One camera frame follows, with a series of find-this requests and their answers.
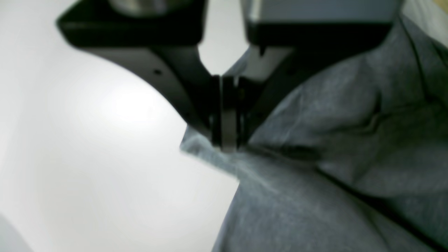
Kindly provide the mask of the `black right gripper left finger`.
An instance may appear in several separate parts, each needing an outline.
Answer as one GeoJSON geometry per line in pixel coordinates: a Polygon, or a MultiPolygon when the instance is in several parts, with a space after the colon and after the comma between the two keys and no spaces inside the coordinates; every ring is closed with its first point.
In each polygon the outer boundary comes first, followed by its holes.
{"type": "Polygon", "coordinates": [[[222,78],[203,65],[206,0],[79,0],[56,25],[68,44],[135,74],[224,150],[222,78]]]}

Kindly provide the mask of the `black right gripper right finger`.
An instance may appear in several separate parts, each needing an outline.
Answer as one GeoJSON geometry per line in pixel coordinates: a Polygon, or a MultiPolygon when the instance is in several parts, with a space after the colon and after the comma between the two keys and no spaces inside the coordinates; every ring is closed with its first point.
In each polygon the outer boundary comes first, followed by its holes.
{"type": "Polygon", "coordinates": [[[242,0],[250,44],[231,76],[231,150],[245,145],[298,84],[331,65],[378,47],[401,0],[242,0]]]}

